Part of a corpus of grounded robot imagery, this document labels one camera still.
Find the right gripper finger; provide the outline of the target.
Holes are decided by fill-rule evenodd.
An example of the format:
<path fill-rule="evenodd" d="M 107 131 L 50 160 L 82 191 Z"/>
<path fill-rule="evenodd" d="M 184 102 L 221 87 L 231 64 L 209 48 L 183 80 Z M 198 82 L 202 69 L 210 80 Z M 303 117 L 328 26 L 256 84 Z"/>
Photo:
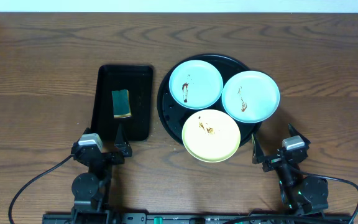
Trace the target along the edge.
<path fill-rule="evenodd" d="M 252 163 L 260 164 L 265 160 L 265 155 L 254 133 L 252 133 L 252 144 L 253 144 Z"/>
<path fill-rule="evenodd" d="M 294 127 L 291 123 L 288 124 L 288 132 L 289 132 L 289 134 L 290 134 L 291 137 L 293 137 L 293 136 L 299 136 L 299 137 L 301 137 L 301 139 L 303 140 L 303 142 L 304 142 L 306 145 L 310 145 L 310 144 L 311 144 L 310 140 L 307 139 L 306 137 L 304 137 L 304 135 L 302 135 L 299 131 L 297 131 L 297 130 L 295 129 L 295 127 Z"/>

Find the green and yellow sponge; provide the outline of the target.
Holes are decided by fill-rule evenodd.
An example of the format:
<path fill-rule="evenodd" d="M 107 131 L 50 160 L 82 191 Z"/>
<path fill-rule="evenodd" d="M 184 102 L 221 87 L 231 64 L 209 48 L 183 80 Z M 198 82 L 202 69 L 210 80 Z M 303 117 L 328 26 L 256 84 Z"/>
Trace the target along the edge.
<path fill-rule="evenodd" d="M 132 113 L 129 101 L 129 91 L 127 89 L 113 90 L 111 94 L 114 119 L 131 117 Z"/>

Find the yellow plate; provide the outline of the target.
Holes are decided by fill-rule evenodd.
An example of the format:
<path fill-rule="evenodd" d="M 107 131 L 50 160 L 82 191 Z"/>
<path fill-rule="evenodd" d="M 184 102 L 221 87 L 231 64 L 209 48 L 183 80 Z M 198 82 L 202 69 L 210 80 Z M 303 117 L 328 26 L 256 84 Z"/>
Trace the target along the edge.
<path fill-rule="evenodd" d="M 181 138 L 186 150 L 203 162 L 221 162 L 235 154 L 241 142 L 237 123 L 218 110 L 201 110 L 184 123 Z"/>

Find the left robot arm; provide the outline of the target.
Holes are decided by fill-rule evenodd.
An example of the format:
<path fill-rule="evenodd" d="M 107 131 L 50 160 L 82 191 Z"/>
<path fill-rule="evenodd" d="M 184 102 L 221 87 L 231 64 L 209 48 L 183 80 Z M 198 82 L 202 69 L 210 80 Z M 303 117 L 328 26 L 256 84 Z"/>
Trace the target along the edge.
<path fill-rule="evenodd" d="M 103 142 L 98 134 L 87 128 L 73 144 L 71 154 L 75 161 L 85 165 L 88 172 L 78 175 L 72 185 L 74 206 L 70 223 L 118 224 L 122 215 L 109 206 L 109 189 L 112 180 L 112 166 L 122 165 L 131 157 L 130 147 L 122 125 L 117 128 L 113 152 L 103 152 Z"/>

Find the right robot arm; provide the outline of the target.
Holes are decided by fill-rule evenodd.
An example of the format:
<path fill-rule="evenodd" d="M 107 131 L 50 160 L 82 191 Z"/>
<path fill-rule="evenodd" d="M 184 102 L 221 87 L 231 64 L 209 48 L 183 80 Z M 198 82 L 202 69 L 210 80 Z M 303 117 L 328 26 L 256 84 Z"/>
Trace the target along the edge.
<path fill-rule="evenodd" d="M 264 172 L 278 175 L 280 196 L 292 215 L 309 215 L 328 208 L 328 183 L 320 177 L 302 174 L 299 164 L 307 157 L 311 142 L 288 125 L 289 138 L 282 141 L 275 154 L 266 156 L 255 134 L 252 135 L 253 164 L 262 164 Z"/>

